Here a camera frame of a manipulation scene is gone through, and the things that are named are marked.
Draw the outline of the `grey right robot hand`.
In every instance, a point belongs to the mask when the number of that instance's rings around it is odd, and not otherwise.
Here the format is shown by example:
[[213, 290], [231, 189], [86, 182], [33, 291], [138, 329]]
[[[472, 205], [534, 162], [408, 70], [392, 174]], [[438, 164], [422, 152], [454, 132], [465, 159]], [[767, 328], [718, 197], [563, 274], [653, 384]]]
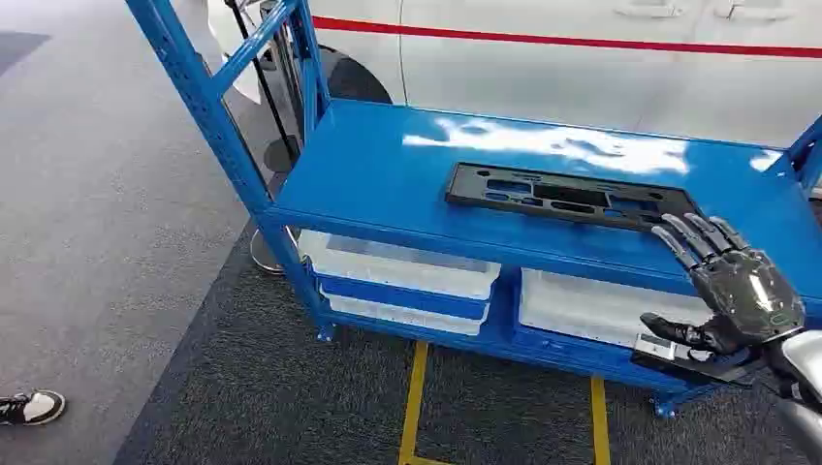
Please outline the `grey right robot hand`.
[[768, 255], [726, 220], [662, 215], [650, 232], [673, 253], [713, 316], [701, 325], [641, 316], [656, 336], [693, 350], [731, 355], [802, 330], [806, 308]]

